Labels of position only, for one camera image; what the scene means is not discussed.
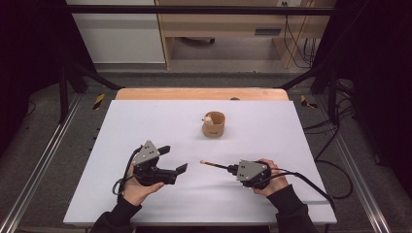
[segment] person's hand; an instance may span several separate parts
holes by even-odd
[[[128,174],[133,173],[133,165],[130,166]],[[124,184],[123,198],[134,206],[139,206],[150,194],[157,192],[164,183],[155,183],[152,186],[143,186],[135,178],[129,179]]]
[[[269,167],[272,170],[272,174],[271,176],[277,175],[277,174],[281,174],[281,171],[277,170],[278,165],[276,165],[272,160],[268,160],[268,159],[260,159],[259,161],[261,162],[265,162],[267,163],[267,165],[269,165]],[[286,180],[285,176],[281,176],[281,177],[277,177],[275,179],[270,180],[270,183],[267,185],[267,187],[265,189],[257,189],[254,188],[254,193],[255,194],[260,194],[263,196],[269,196],[277,191],[279,191],[280,189],[288,186],[288,181]]]

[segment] black cable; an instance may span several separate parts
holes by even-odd
[[[339,86],[336,88],[336,92],[345,98],[352,98],[348,93],[345,92],[344,89],[341,89]]]
[[[353,96],[355,92],[350,88],[343,85],[341,82],[337,82],[337,90],[345,92],[348,96]]]
[[[309,62],[309,65],[312,66],[313,65],[313,61],[315,59],[315,49],[316,49],[316,39],[312,39],[312,45],[311,45],[311,50],[310,50],[310,54],[306,53],[306,48],[308,45],[308,41],[309,38],[305,39],[305,44],[303,45],[303,55],[304,55],[304,59]]]
[[[310,65],[309,62],[307,62],[307,61],[305,60],[305,58],[303,57],[302,52],[301,52],[300,49],[299,49],[299,45],[297,44],[297,40],[296,40],[296,39],[294,38],[294,36],[293,36],[292,30],[291,30],[291,28],[289,27],[288,16],[285,16],[285,18],[286,18],[286,26],[287,26],[287,28],[288,28],[289,34],[291,34],[292,40],[293,40],[293,42],[294,42],[294,45],[296,46],[297,51],[298,51],[299,54],[300,54],[300,57],[302,57],[302,59],[306,62],[306,64]]]
[[[317,162],[317,163],[324,163],[324,164],[330,165],[330,166],[338,169],[339,171],[341,171],[341,172],[346,176],[346,178],[347,178],[348,181],[349,181],[349,186],[350,186],[350,187],[349,187],[348,193],[345,194],[345,195],[342,195],[342,196],[332,196],[333,199],[342,200],[342,199],[345,199],[345,198],[348,198],[349,196],[351,196],[351,194],[354,192],[354,184],[353,184],[353,182],[352,182],[351,177],[349,176],[349,174],[348,174],[347,172],[345,172],[345,171],[343,170],[343,168],[339,167],[338,165],[336,165],[336,164],[334,164],[334,163],[332,163],[332,162],[326,161],[326,160],[318,159],[318,160],[316,160],[315,162]]]
[[[338,113],[337,115],[338,115],[339,117],[341,117],[341,119],[342,119],[343,117],[346,116],[345,114],[346,114],[347,112],[350,112],[350,111],[352,111],[353,109],[354,109],[354,107],[349,106],[349,107],[345,108],[344,110],[342,110],[342,111],[341,111],[340,113]],[[324,126],[324,125],[326,125],[326,124],[329,124],[329,123],[331,123],[331,119],[324,120],[324,121],[322,121],[322,122],[319,122],[319,123],[314,124],[314,125],[311,125],[311,126],[306,126],[306,127],[303,128],[303,131],[308,131],[308,130],[311,130],[311,129],[314,129],[314,128],[319,128],[319,127],[322,127],[322,126]]]
[[[28,116],[30,116],[31,114],[33,114],[33,112],[34,112],[34,111],[36,110],[36,108],[37,108],[36,103],[31,102],[31,101],[29,101],[28,103],[29,103],[29,104],[32,104],[34,107],[33,107],[33,109],[32,109],[28,114],[26,114],[24,117],[28,117]]]
[[[269,178],[263,179],[260,182],[254,183],[254,185],[259,185],[259,184],[262,184],[262,183],[266,183],[266,182],[268,182],[272,179],[278,178],[278,177],[283,177],[283,176],[287,176],[287,175],[294,175],[294,176],[300,178],[301,180],[303,180],[304,182],[306,182],[307,184],[309,184],[313,189],[315,189],[322,196],[324,196],[325,199],[327,200],[327,202],[329,202],[329,204],[332,207],[333,211],[335,212],[335,205],[334,205],[334,202],[333,202],[333,198],[331,196],[329,196],[327,193],[325,193],[323,190],[321,190],[319,187],[317,187],[314,183],[312,183],[305,176],[301,175],[300,173],[290,172],[290,171],[284,170],[284,169],[277,169],[277,170],[283,171],[284,173],[273,175]]]
[[[325,133],[327,133],[329,131],[332,131],[332,130],[335,130],[335,129],[336,129],[336,127],[335,128],[330,128],[330,129],[327,129],[327,130],[324,130],[324,131],[315,132],[315,133],[306,132],[305,134],[325,134]]]
[[[295,65],[296,67],[298,67],[298,68],[310,68],[310,66],[308,66],[308,67],[306,67],[306,66],[299,66],[299,65],[297,65],[296,61],[294,60],[293,54],[292,54],[292,52],[289,50],[288,44],[286,43],[286,30],[287,30],[287,28],[289,28],[288,16],[285,16],[284,43],[285,43],[285,47],[286,47],[287,51],[288,51],[289,54],[291,55],[291,58],[292,58],[292,61],[293,61],[294,65]]]
[[[340,104],[342,104],[344,101],[351,101],[351,103],[352,103],[351,98],[346,97],[346,98],[341,99],[341,100],[337,103],[337,106],[339,107]]]
[[[315,162],[321,157],[321,155],[325,152],[327,147],[332,143],[333,139],[336,137],[337,132],[339,131],[339,124],[336,126],[336,130],[334,131],[332,137],[330,137],[329,141],[325,144],[325,146],[321,149],[321,151],[318,153],[318,155],[315,157]]]
[[[118,196],[118,202],[119,202],[119,199],[120,199],[122,193],[124,192],[124,184],[125,184],[128,180],[130,180],[131,178],[134,178],[134,177],[135,177],[134,175],[132,175],[132,176],[130,176],[130,177],[128,177],[127,175],[128,175],[128,170],[129,170],[129,168],[130,168],[131,161],[133,160],[134,155],[136,155],[136,153],[139,152],[140,149],[141,149],[141,147],[138,148],[138,149],[136,149],[136,150],[130,155],[130,158],[129,158],[128,162],[127,162],[126,170],[124,171],[123,178],[119,179],[117,182],[115,182],[115,185],[113,185],[112,192],[113,192],[113,194],[115,194],[115,195]],[[116,187],[117,187],[118,185],[119,185],[119,191],[116,192]]]
[[[340,112],[339,115],[342,116],[342,118],[343,118],[343,117],[351,114],[353,111],[354,111],[354,107],[351,105],[351,106],[346,107],[345,109],[343,109],[343,110]]]
[[[344,118],[344,117],[347,117],[349,115],[353,115],[354,112],[355,112],[354,107],[349,107],[346,110],[347,111],[345,111],[345,113],[341,115],[341,119]]]

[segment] white tabletop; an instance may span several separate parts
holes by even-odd
[[[224,134],[203,136],[203,116],[225,114]],[[239,159],[269,158],[280,168],[306,176],[325,190],[291,101],[113,101],[64,219],[93,224],[116,205],[112,186],[124,173],[132,152],[147,140],[171,151],[157,166],[174,170],[188,163],[176,184],[149,196],[131,221],[141,225],[242,225],[276,222],[277,210],[264,197],[242,188],[222,165]],[[299,178],[287,177],[299,198],[309,204],[315,223],[334,223],[327,200]]]

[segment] desk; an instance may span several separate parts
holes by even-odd
[[[234,96],[260,100],[227,101]],[[205,100],[216,98],[225,100]],[[122,176],[129,155],[146,140],[152,140],[159,148],[171,146],[171,151],[160,158],[160,168],[175,169],[186,162],[189,167],[175,185],[167,185],[144,202],[139,215],[131,220],[134,224],[267,225],[276,222],[275,209],[265,198],[242,188],[227,171],[199,164],[200,159],[229,165],[239,159],[267,157],[280,167],[306,175],[324,189],[294,105],[284,90],[136,88],[120,90],[116,99],[103,122],[65,223],[92,225],[101,213],[113,209],[116,196],[111,188]],[[212,110],[226,114],[225,132],[219,139],[208,139],[201,133],[201,119]],[[257,121],[242,123],[247,113]],[[320,194],[299,179],[288,177],[288,181],[293,183],[302,201],[309,204],[315,223],[336,222],[330,205]]]
[[[280,0],[155,0],[158,6],[254,6],[281,7]],[[333,7],[336,0],[298,0],[288,2],[289,7]],[[158,22],[163,44],[166,66],[170,67],[176,37],[229,37],[229,38],[273,38],[276,50],[284,68],[290,68],[297,52],[292,36],[322,38],[329,17],[289,16],[289,28],[285,28],[285,16],[237,16],[237,15],[168,15],[159,14]]]

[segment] aluminum rail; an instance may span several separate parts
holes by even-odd
[[[327,118],[328,115],[325,100],[318,96],[316,96],[315,98],[317,102],[320,103],[321,111]],[[386,219],[382,214],[381,209],[378,206],[378,203],[376,202],[371,190],[369,189],[367,181],[361,174],[361,171],[358,168],[357,163],[355,162],[353,156],[351,155],[348,147],[345,144],[342,135],[339,132],[337,132],[337,137],[335,140],[337,149],[340,151],[339,154],[342,159],[342,162],[344,163],[345,168],[347,169],[347,172],[354,183],[355,191],[357,192],[358,197],[360,198],[360,202],[363,205],[363,208],[366,212],[367,217],[369,218],[373,230],[376,233],[391,233],[391,228],[386,222]]]
[[[57,151],[57,148],[60,145],[60,142],[78,109],[81,99],[82,95],[80,94],[77,94],[74,97],[70,106],[71,111],[69,113],[69,116],[62,123],[57,125],[57,128],[55,129],[54,134],[49,141],[49,144],[46,146],[46,149],[40,157],[36,168],[32,172],[12,209],[9,211],[9,214],[0,224],[0,233],[15,232],[17,225],[19,224],[25,210],[27,209],[32,197],[34,196],[34,193],[36,192],[40,181],[45,175],[49,164],[51,163],[52,158],[54,157],[55,152]]]

